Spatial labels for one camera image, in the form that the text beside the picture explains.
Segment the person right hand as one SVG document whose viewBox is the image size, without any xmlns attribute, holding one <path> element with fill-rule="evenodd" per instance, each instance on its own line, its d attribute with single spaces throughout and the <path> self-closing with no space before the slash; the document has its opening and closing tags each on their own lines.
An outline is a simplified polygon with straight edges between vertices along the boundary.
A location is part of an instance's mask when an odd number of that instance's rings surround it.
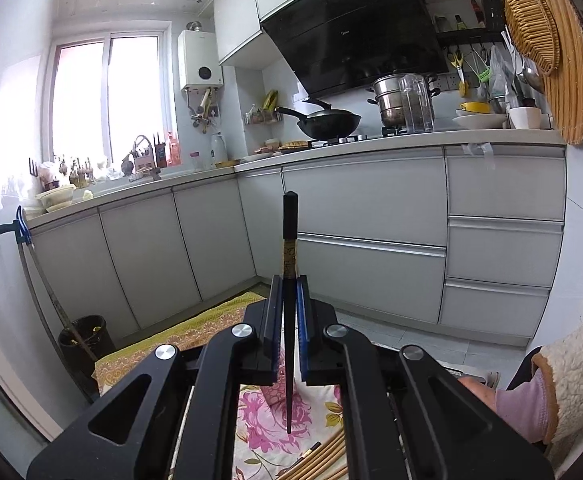
<svg viewBox="0 0 583 480">
<path fill-rule="evenodd" d="M 485 403 L 491 411 L 497 411 L 497 391 L 469 376 L 460 377 L 459 382 L 473 393 L 474 396 L 477 396 L 482 403 Z"/>
</svg>

